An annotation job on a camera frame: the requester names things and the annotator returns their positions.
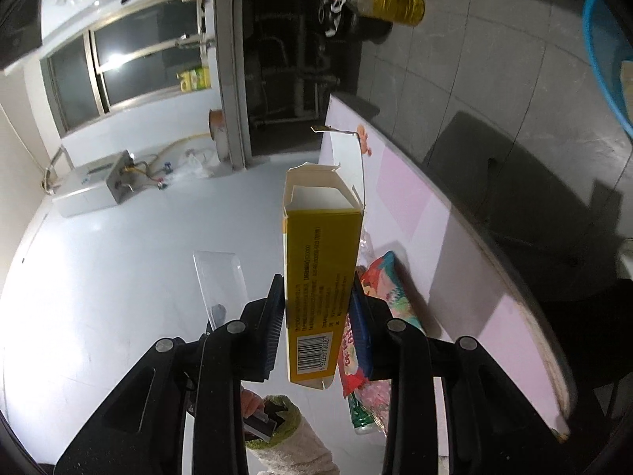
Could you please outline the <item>white fuzzy sleeve forearm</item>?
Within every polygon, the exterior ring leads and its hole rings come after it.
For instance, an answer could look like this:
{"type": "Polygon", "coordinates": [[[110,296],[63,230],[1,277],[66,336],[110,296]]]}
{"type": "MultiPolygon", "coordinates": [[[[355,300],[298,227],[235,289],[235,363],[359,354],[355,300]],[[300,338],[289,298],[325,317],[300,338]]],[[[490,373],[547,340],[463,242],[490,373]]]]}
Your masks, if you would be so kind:
{"type": "Polygon", "coordinates": [[[339,474],[333,455],[288,396],[262,398],[264,410],[275,410],[282,420],[269,441],[244,436],[248,451],[259,460],[261,474],[339,474]]]}

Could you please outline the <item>person's left hand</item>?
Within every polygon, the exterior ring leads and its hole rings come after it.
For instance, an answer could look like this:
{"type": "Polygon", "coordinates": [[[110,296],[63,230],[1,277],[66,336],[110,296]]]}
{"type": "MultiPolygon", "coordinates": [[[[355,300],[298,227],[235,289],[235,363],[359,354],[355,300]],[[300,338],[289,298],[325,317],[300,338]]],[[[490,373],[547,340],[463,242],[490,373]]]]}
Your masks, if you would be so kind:
{"type": "Polygon", "coordinates": [[[255,392],[242,388],[240,390],[240,410],[244,419],[264,410],[264,401],[255,392]]]}

